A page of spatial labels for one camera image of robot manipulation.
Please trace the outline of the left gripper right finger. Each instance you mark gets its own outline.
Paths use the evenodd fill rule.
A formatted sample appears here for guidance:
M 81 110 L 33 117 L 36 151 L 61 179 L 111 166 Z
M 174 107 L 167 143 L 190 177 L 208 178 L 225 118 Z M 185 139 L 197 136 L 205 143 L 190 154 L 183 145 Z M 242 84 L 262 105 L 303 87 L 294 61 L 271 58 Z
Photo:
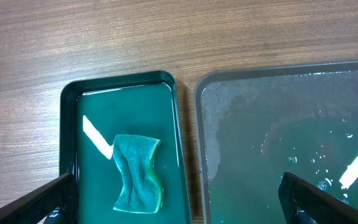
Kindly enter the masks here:
M 283 174 L 278 197 L 287 223 L 358 224 L 358 210 L 295 174 Z

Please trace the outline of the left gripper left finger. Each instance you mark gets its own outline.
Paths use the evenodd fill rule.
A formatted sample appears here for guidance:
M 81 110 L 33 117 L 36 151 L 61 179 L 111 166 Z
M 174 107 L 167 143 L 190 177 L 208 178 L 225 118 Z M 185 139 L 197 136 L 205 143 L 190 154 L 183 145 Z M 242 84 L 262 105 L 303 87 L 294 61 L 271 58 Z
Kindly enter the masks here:
M 66 173 L 0 208 L 1 223 L 77 223 L 79 190 Z

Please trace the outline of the green yellow sponge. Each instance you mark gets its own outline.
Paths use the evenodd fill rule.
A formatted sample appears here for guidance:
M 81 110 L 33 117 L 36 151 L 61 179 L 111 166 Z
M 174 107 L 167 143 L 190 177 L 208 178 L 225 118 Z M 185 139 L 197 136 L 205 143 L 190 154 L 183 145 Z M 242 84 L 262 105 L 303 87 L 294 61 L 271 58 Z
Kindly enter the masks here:
M 163 186 L 154 170 L 159 139 L 118 134 L 113 158 L 122 177 L 122 190 L 113 209 L 128 213 L 157 213 L 162 206 Z

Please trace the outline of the large black serving tray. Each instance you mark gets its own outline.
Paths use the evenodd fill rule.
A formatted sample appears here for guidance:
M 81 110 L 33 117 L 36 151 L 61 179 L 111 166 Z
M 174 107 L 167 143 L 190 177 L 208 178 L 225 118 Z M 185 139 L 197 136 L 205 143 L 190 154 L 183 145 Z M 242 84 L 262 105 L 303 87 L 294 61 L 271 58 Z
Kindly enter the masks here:
M 285 172 L 358 209 L 358 61 L 213 72 L 194 101 L 205 223 L 284 223 Z

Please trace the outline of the small black water tray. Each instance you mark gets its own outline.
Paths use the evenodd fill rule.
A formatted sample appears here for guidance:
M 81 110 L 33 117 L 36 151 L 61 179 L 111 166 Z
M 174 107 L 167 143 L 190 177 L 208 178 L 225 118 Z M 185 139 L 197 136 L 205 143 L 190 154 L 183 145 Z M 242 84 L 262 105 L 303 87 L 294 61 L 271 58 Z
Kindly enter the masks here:
M 76 177 L 80 191 L 78 223 L 190 223 L 191 212 L 178 117 L 177 87 L 165 71 L 71 82 L 60 96 L 61 174 Z M 108 144 L 118 134 L 160 140 L 154 171 L 163 187 L 156 213 L 114 209 L 122 178 L 83 131 L 91 123 Z

